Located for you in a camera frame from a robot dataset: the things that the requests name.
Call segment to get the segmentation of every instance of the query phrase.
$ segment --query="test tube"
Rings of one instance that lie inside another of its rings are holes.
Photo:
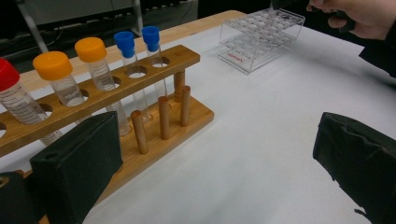
[[[60,51],[42,53],[33,59],[33,67],[41,78],[49,81],[62,105],[75,106],[84,103],[81,90],[71,76],[73,66],[66,54]],[[90,116],[76,121],[76,124]]]
[[[163,57],[160,47],[160,29],[156,26],[146,26],[142,29],[143,41],[146,43],[146,52],[152,66],[163,67]],[[165,79],[154,83],[157,98],[168,96]]]
[[[38,123],[47,118],[46,112],[28,93],[20,83],[20,73],[9,63],[0,58],[0,103],[1,105],[22,124]],[[40,141],[49,146],[62,133],[55,131]]]
[[[87,64],[93,83],[98,90],[111,91],[116,89],[116,83],[105,59],[107,55],[105,43],[100,38],[86,37],[80,39],[75,45],[75,50],[78,57]],[[117,112],[120,135],[126,135],[130,128],[121,101],[106,106],[106,110]]]
[[[118,32],[114,35],[114,39],[116,40],[117,47],[119,48],[122,56],[125,75],[130,78],[144,76],[145,74],[141,72],[137,62],[137,56],[134,52],[134,33],[129,31]],[[145,89],[136,91],[132,96],[134,97],[136,110],[139,110],[142,113],[143,122],[149,121],[150,116]]]

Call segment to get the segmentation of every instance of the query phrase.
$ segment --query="blue cap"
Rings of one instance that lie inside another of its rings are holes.
[[[148,50],[153,52],[160,48],[160,29],[156,26],[146,26],[142,29],[143,40]]]
[[[134,56],[134,33],[130,31],[121,31],[114,34],[117,48],[122,52],[124,58]]]

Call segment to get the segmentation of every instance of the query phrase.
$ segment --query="floor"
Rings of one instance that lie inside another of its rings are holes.
[[[198,0],[182,1],[178,5],[142,9],[143,25],[154,25],[164,30],[197,19]],[[131,13],[103,18],[98,21],[62,26],[40,31],[49,50],[59,50],[69,58],[76,57],[75,43],[87,36],[97,36],[107,47],[114,45],[113,35],[119,31],[132,30],[135,17]],[[32,61],[40,52],[29,34],[21,34],[11,40],[0,40],[0,57],[7,59],[20,72],[33,70]]]

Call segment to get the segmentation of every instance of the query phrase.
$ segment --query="test tube rack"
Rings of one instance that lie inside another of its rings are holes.
[[[64,106],[53,93],[38,99],[38,103],[51,115],[36,124],[23,125],[14,119],[8,112],[0,114],[0,129],[6,133],[0,138],[0,157],[18,150],[35,140],[60,130],[66,125],[110,105],[122,98],[130,96],[157,81],[167,77],[174,77],[175,92],[168,96],[169,104],[169,138],[161,138],[159,104],[149,106],[148,112],[152,116],[149,122],[144,124],[148,142],[148,153],[139,153],[138,145],[134,136],[134,130],[120,137],[121,155],[123,165],[113,175],[98,202],[133,179],[135,176],[147,169],[155,161],[166,153],[180,145],[193,134],[204,128],[214,118],[214,113],[199,101],[190,97],[189,122],[186,126],[180,125],[180,94],[185,87],[185,70],[200,61],[200,55],[184,47],[175,46],[162,52],[164,67],[153,67],[148,58],[139,60],[142,70],[146,71],[143,77],[130,78],[124,74],[123,67],[112,70],[112,76],[119,86],[112,91],[99,91],[93,85],[91,79],[78,83],[84,96],[88,97],[86,102],[73,107]]]
[[[267,8],[221,25],[218,56],[249,74],[290,50],[305,18]]]

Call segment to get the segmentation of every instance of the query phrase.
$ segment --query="test tube cap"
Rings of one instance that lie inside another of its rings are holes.
[[[148,51],[154,52],[160,48],[160,29],[156,26],[146,26],[142,29],[143,41],[148,46]]]
[[[33,67],[41,78],[53,81],[69,76],[73,66],[67,55],[60,51],[44,52],[33,59]]]
[[[97,62],[107,55],[105,43],[98,37],[80,39],[75,45],[75,50],[84,63]]]
[[[122,53],[122,57],[131,58],[134,56],[134,33],[130,31],[121,31],[114,34],[117,48]]]
[[[0,91],[5,91],[20,80],[20,73],[6,59],[0,58]]]

